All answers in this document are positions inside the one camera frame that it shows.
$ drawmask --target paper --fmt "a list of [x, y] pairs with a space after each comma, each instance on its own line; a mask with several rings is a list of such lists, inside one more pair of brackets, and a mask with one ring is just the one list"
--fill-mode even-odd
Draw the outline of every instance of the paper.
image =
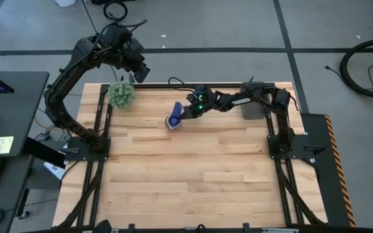
[[10, 153], [14, 136], [0, 137], [0, 154]]
[[59, 180], [61, 180], [63, 178], [63, 175], [65, 173], [65, 170], [63, 168], [59, 168], [57, 166], [54, 166], [52, 165], [51, 163], [49, 162], [44, 162], [43, 166], [49, 171], [51, 172], [55, 177], [57, 177]]

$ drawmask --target black hose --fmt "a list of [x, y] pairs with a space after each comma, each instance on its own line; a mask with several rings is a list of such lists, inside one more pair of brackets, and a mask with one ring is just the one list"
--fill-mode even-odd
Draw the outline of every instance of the black hose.
[[363, 94], [365, 96], [373, 97], [373, 91], [370, 91], [369, 89], [365, 89], [353, 81], [353, 79], [350, 77], [349, 72], [348, 72], [348, 61], [352, 55], [354, 55], [356, 52], [359, 50], [363, 50], [369, 46], [373, 46], [373, 39], [370, 41], [366, 41], [363, 43], [360, 43], [353, 47], [351, 50], [349, 50], [342, 58], [341, 61], [341, 76], [342, 79], [345, 81], [345, 84], [349, 86], [352, 90], [356, 91], [359, 94]]
[[[123, 9], [124, 9], [124, 14], [122, 17], [115, 17], [113, 14], [111, 13], [108, 13], [106, 10], [107, 8], [112, 5], [112, 4], [118, 4], [119, 6], [121, 6]], [[126, 7], [126, 5], [124, 3], [122, 3], [122, 1], [119, 1], [119, 0], [111, 0], [111, 1], [108, 1], [104, 6], [103, 6], [103, 14], [104, 14], [104, 17], [106, 17], [106, 19], [108, 19], [109, 21], [111, 22], [120, 22], [122, 21], [124, 18], [126, 18], [126, 16], [128, 15], [128, 7]]]

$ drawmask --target desk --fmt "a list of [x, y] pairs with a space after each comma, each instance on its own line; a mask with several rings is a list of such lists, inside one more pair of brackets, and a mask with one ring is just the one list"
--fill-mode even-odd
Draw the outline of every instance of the desk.
[[[3, 155], [11, 158], [3, 160], [0, 168], [0, 208], [3, 210], [17, 208], [21, 201], [33, 162], [32, 156], [22, 155], [22, 151], [48, 77], [47, 72], [0, 72], [0, 80], [16, 90], [14, 94], [0, 94], [0, 137], [14, 136], [10, 153]], [[14, 95], [15, 100], [6, 101]], [[16, 214], [15, 210], [5, 213], [0, 232], [10, 230]]]
[[[84, 87], [77, 121], [87, 128], [94, 124], [100, 86]], [[276, 86], [295, 96], [292, 83]], [[129, 109], [113, 108], [97, 223], [108, 219], [114, 228], [127, 228], [129, 223], [136, 228], [190, 228], [200, 223], [241, 228], [246, 222], [251, 227], [284, 227], [266, 120], [244, 120], [236, 107], [226, 113], [209, 111], [183, 121], [179, 131], [168, 132], [165, 116], [176, 101], [187, 105], [186, 95], [173, 89], [136, 89]], [[293, 102], [289, 120], [296, 133], [304, 132]], [[85, 167], [80, 162], [63, 180], [53, 225], [61, 223], [79, 200]], [[315, 170], [301, 161], [293, 161], [293, 168], [300, 196], [326, 221]], [[295, 221], [293, 201], [289, 205]]]

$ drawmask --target green spiky ball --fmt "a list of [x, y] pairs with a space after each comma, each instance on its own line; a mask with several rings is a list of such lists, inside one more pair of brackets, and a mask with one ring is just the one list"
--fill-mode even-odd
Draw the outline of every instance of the green spiky ball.
[[135, 98], [135, 89], [130, 83], [113, 83], [109, 86], [109, 104], [119, 109], [130, 106]]

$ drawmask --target white object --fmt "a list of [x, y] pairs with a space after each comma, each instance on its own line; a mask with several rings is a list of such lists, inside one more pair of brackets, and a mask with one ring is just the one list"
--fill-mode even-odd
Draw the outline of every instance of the white object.
[[59, 180], [61, 180], [63, 178], [63, 175], [65, 173], [65, 170], [63, 168], [59, 168], [57, 166], [54, 166], [49, 162], [44, 162], [43, 166], [44, 166], [45, 169], [47, 169], [49, 172], [51, 172]]
[[0, 137], [0, 154], [10, 153], [14, 136]]
[[54, 0], [59, 6], [66, 7], [76, 3], [76, 0]]

